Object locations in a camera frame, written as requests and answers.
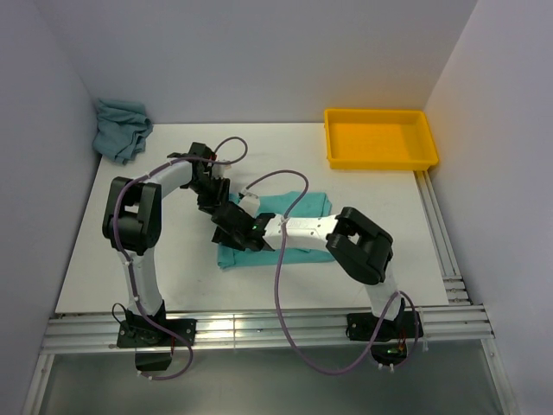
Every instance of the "white table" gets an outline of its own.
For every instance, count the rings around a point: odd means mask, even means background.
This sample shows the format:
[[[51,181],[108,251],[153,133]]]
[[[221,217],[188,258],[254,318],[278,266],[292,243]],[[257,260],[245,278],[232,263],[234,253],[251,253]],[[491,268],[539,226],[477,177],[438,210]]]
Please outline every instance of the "white table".
[[[310,180],[311,191],[325,191],[333,213],[352,206],[377,222],[393,239],[393,270],[398,286],[417,305],[447,305],[435,248],[411,172],[337,171],[328,167],[323,124],[160,124],[148,137],[146,152],[120,166],[103,158],[79,230],[58,313],[106,312],[127,303],[124,273],[116,252],[101,233],[111,180],[152,170],[167,154],[186,152],[193,141],[212,148],[223,138],[241,136],[248,157],[227,171],[231,191],[275,169],[297,169]],[[242,151],[231,143],[219,157]],[[301,189],[293,176],[277,176],[255,187],[259,195]],[[215,225],[198,211],[196,195],[175,191],[163,201],[162,237],[156,246],[158,284],[168,310],[272,310],[275,267],[222,271],[217,246],[210,240]],[[281,282],[283,307],[346,308],[370,305],[364,287],[336,263],[285,265]]]

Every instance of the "purple cable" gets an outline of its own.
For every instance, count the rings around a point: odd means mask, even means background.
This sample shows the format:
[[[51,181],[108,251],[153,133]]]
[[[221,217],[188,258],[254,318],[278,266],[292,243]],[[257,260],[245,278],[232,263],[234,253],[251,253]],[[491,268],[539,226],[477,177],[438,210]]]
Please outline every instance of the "purple cable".
[[[292,209],[302,199],[302,197],[308,192],[309,180],[304,174],[300,173],[299,171],[289,170],[289,169],[277,170],[277,171],[273,171],[273,172],[271,172],[267,175],[259,177],[257,180],[250,183],[245,188],[251,188],[255,184],[258,184],[259,182],[261,182],[261,181],[263,181],[263,180],[265,180],[269,177],[272,177],[272,176],[275,176],[275,175],[280,175],[282,173],[289,173],[291,175],[300,176],[305,181],[305,187],[304,187],[303,191],[292,202],[292,204],[288,207],[288,209],[286,209],[286,212],[284,212],[283,217],[284,217],[284,219],[287,219],[288,215],[290,214]],[[294,339],[292,338],[292,336],[289,332],[289,329],[286,326],[286,322],[284,321],[283,310],[282,310],[281,305],[280,305],[279,285],[280,285],[280,273],[281,273],[281,270],[283,268],[284,254],[286,252],[286,238],[287,238],[286,221],[283,221],[283,223],[281,225],[281,228],[282,228],[282,232],[283,232],[283,242],[280,246],[280,252],[278,254],[278,261],[276,262],[276,268],[277,269],[275,271],[275,286],[274,286],[275,308],[276,308],[276,312],[277,312],[276,315],[278,317],[278,321],[280,322],[280,327],[283,330],[284,336],[286,337],[286,340],[288,341],[289,345],[292,347],[292,349],[302,358],[302,360],[309,367],[314,369],[316,372],[319,372],[320,374],[326,374],[326,375],[329,375],[329,376],[337,376],[337,375],[341,375],[341,374],[346,374],[346,373],[350,372],[351,370],[353,370],[354,368],[356,368],[360,364],[360,362],[362,362],[363,359],[365,359],[366,355],[371,351],[371,347],[372,347],[372,345],[374,344],[374,342],[376,340],[378,332],[380,331],[380,327],[382,326],[382,323],[384,322],[386,313],[388,312],[388,309],[391,307],[391,303],[394,301],[394,299],[396,299],[400,295],[404,296],[407,299],[407,301],[409,302],[409,304],[411,306],[411,309],[413,310],[413,313],[415,314],[415,341],[413,342],[413,349],[416,348],[416,345],[418,343],[418,338],[419,338],[419,328],[418,328],[419,327],[419,321],[418,321],[418,318],[417,318],[417,315],[416,315],[415,304],[413,304],[410,297],[407,294],[405,294],[403,291],[396,291],[391,295],[390,299],[388,300],[388,302],[386,303],[384,309],[382,310],[382,314],[380,315],[380,318],[378,319],[376,327],[372,331],[371,339],[367,343],[367,345],[365,347],[365,350],[363,350],[363,352],[359,355],[359,357],[355,361],[353,361],[350,365],[348,365],[346,367],[343,367],[342,369],[329,370],[329,369],[326,369],[324,367],[318,366],[316,363],[314,363],[312,360],[310,360],[300,350],[300,348],[294,342]],[[403,361],[398,363],[395,367],[402,366],[410,358],[411,353],[409,353],[407,355],[407,357]]]
[[[116,200],[115,209],[114,209],[114,212],[113,212],[113,218],[114,218],[114,221],[113,221],[113,238],[115,240],[115,245],[116,245],[118,251],[120,251],[123,254],[123,256],[125,257],[125,259],[128,263],[127,267],[129,269],[130,288],[131,288],[131,291],[132,291],[132,296],[136,299],[135,304],[137,305],[138,312],[140,312],[140,315],[143,317],[143,319],[146,322],[148,322],[152,327],[154,327],[158,330],[161,330],[163,333],[166,333],[167,335],[170,335],[171,337],[174,337],[176,340],[178,340],[179,342],[184,344],[184,346],[186,346],[186,348],[188,349],[188,352],[189,352],[187,364],[185,365],[185,367],[183,369],[181,369],[177,373],[173,373],[173,374],[170,374],[170,375],[167,375],[167,376],[152,376],[149,373],[145,373],[145,372],[140,373],[142,376],[144,376],[148,379],[151,379],[151,380],[170,380],[170,379],[174,379],[178,376],[181,376],[182,374],[184,374],[188,370],[188,368],[192,364],[192,359],[194,358],[194,353],[192,351],[192,346],[190,345],[190,343],[186,339],[184,339],[180,335],[177,335],[174,331],[164,328],[162,325],[154,322],[151,318],[149,318],[148,314],[146,313],[146,310],[143,308],[142,304],[140,303],[140,295],[139,295],[138,289],[137,289],[137,279],[136,279],[136,276],[135,276],[135,270],[134,270],[134,267],[132,266],[132,258],[130,257],[129,253],[126,252],[125,249],[123,248],[123,244],[121,243],[121,238],[119,236],[119,223],[118,223],[119,221],[118,221],[118,218],[119,218],[119,212],[121,211],[121,206],[123,204],[124,195],[127,193],[127,190],[129,190],[129,188],[131,188],[135,184],[137,184],[139,182],[143,182],[144,180],[155,176],[156,174],[160,173],[161,171],[164,171],[166,168],[168,168],[171,165],[176,164],[176,163],[182,163],[182,162],[208,162],[208,163],[211,163],[211,164],[228,165],[228,164],[235,164],[235,163],[241,161],[242,159],[244,159],[244,157],[248,153],[248,143],[241,137],[226,138],[221,143],[219,143],[219,145],[216,147],[214,153],[216,153],[216,151],[218,149],[220,149],[223,144],[225,144],[229,141],[232,141],[232,140],[238,140],[244,145],[244,153],[239,158],[237,158],[235,160],[227,161],[227,162],[209,160],[209,159],[206,159],[206,158],[201,158],[201,157],[196,157],[196,156],[185,156],[185,157],[182,157],[182,158],[177,158],[175,160],[172,160],[170,162],[162,164],[159,167],[156,167],[155,169],[150,171],[147,175],[140,176],[140,177],[138,177],[136,179],[133,179],[130,182],[128,182],[121,189],[121,192],[119,193],[118,198]]]

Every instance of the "purple cable sleeve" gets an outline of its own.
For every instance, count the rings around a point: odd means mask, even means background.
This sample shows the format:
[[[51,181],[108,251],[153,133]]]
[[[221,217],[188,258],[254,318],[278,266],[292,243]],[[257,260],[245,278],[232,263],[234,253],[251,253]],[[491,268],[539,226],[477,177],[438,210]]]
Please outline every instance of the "purple cable sleeve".
[[[125,259],[128,262],[127,267],[129,269],[130,288],[131,288],[133,297],[136,298],[135,303],[137,305],[137,309],[140,312],[140,315],[143,317],[143,319],[146,322],[148,322],[152,327],[154,327],[158,330],[161,330],[163,333],[166,333],[167,335],[170,335],[170,336],[174,337],[176,340],[178,340],[179,342],[184,344],[184,346],[186,346],[186,348],[188,349],[188,352],[189,352],[187,364],[184,366],[184,368],[182,368],[178,372],[167,375],[167,376],[151,376],[149,373],[142,372],[141,375],[146,377],[146,378],[149,378],[149,379],[152,379],[152,380],[170,380],[170,379],[174,379],[174,378],[184,374],[188,370],[190,365],[192,364],[192,359],[194,358],[194,353],[192,351],[192,346],[190,345],[189,342],[187,342],[187,340],[185,340],[180,335],[177,335],[175,332],[164,328],[162,325],[157,324],[151,318],[149,318],[148,315],[146,314],[146,311],[144,310],[142,304],[140,303],[140,295],[139,295],[138,289],[137,289],[137,280],[136,280],[136,277],[135,277],[134,267],[132,266],[132,259],[129,255],[129,253],[126,252],[125,249],[123,248],[123,244],[121,243],[121,238],[119,236],[118,217],[119,217],[119,212],[121,211],[121,206],[123,204],[124,195],[126,194],[127,190],[129,190],[129,188],[131,188],[135,184],[137,184],[139,182],[143,182],[144,180],[146,180],[146,179],[148,179],[152,176],[155,176],[156,174],[160,173],[161,171],[164,171],[166,168],[168,168],[169,166],[171,166],[175,163],[198,161],[198,162],[209,162],[211,164],[224,164],[224,165],[227,165],[227,164],[234,164],[234,163],[237,163],[237,162],[241,161],[242,159],[244,159],[244,157],[248,153],[248,143],[241,137],[229,137],[229,138],[223,140],[216,147],[216,150],[220,149],[221,146],[224,143],[227,143],[231,140],[238,140],[244,145],[244,153],[240,157],[238,157],[237,159],[231,160],[229,162],[220,162],[220,161],[208,160],[208,159],[201,158],[201,157],[196,157],[196,156],[187,156],[187,157],[177,158],[177,159],[175,159],[171,162],[167,162],[167,163],[162,164],[161,166],[153,169],[147,175],[140,176],[140,177],[138,177],[136,179],[133,179],[130,182],[128,182],[121,189],[121,192],[119,193],[118,198],[116,200],[115,209],[114,209],[114,212],[113,212],[113,218],[114,218],[114,221],[113,221],[113,238],[115,240],[115,245],[116,245],[118,251],[120,251],[123,254],[123,256],[125,257]]]
[[[289,206],[289,208],[286,210],[286,212],[284,213],[284,219],[288,218],[288,215],[289,213],[292,211],[292,209],[294,208],[294,206],[302,199],[302,197],[308,192],[308,189],[309,189],[309,180],[308,178],[300,173],[299,171],[295,171],[295,170],[290,170],[290,169],[283,169],[283,170],[277,170],[277,171],[273,171],[267,175],[264,175],[264,176],[261,176],[259,177],[257,180],[253,181],[252,183],[250,183],[249,185],[247,185],[245,188],[251,188],[252,186],[258,184],[259,182],[261,182],[262,180],[265,180],[269,177],[272,177],[272,176],[275,176],[275,175],[280,175],[280,174],[283,174],[283,173],[288,173],[288,174],[292,174],[292,175],[296,175],[296,176],[300,176],[304,181],[305,181],[305,187],[303,189],[303,191],[298,195],[298,197],[292,202],[292,204]],[[350,365],[346,366],[346,367],[343,367],[342,369],[338,369],[338,370],[329,370],[329,369],[326,369],[324,367],[320,367],[318,366],[316,363],[314,363],[312,360],[310,360],[301,350],[300,348],[296,345],[296,343],[294,342],[294,339],[292,338],[290,332],[289,332],[289,329],[288,327],[286,326],[286,322],[284,321],[284,315],[283,315],[283,310],[281,308],[281,305],[280,305],[280,294],[279,294],[279,285],[280,285],[280,274],[281,274],[281,269],[283,267],[283,261],[284,261],[284,254],[286,252],[286,238],[287,238],[287,233],[286,233],[286,221],[284,221],[281,225],[281,228],[282,228],[282,232],[283,232],[283,242],[281,244],[281,247],[280,247],[280,253],[278,255],[278,261],[276,263],[276,271],[275,271],[275,286],[274,286],[274,297],[275,297],[275,308],[276,308],[276,316],[278,317],[278,321],[280,322],[280,327],[281,329],[283,330],[283,333],[284,333],[284,336],[286,337],[286,340],[288,341],[289,345],[292,347],[292,349],[302,358],[302,360],[309,366],[311,367],[312,369],[314,369],[316,372],[319,372],[320,374],[325,374],[325,375],[329,375],[329,376],[337,376],[337,375],[341,375],[341,374],[346,374],[348,372],[350,372],[351,370],[353,370],[354,368],[356,368],[360,362],[363,361],[363,359],[365,359],[366,355],[369,353],[369,351],[371,350],[371,347],[372,345],[374,344],[375,340],[376,340],[376,337],[378,335],[378,332],[380,331],[380,327],[382,326],[382,323],[384,322],[384,319],[385,319],[385,316],[386,316],[386,313],[388,312],[388,309],[391,307],[391,303],[394,301],[395,298],[397,298],[398,296],[404,296],[407,301],[409,302],[412,310],[413,310],[413,313],[415,313],[415,341],[413,343],[413,349],[416,347],[417,343],[418,343],[418,338],[419,338],[419,321],[418,321],[418,318],[416,316],[416,309],[415,309],[415,305],[413,304],[412,300],[410,299],[410,297],[405,294],[403,291],[396,291],[394,292],[390,299],[388,300],[388,302],[386,303],[383,311],[382,311],[382,314],[380,316],[380,318],[378,319],[377,321],[377,325],[376,327],[374,328],[374,330],[372,331],[372,335],[371,335],[371,339],[369,340],[369,342],[367,343],[365,349],[363,350],[363,352],[359,355],[359,357],[353,361]],[[409,353],[407,355],[407,357],[401,361],[400,363],[398,363],[396,365],[396,367],[400,367],[402,366],[411,356],[411,353]]]

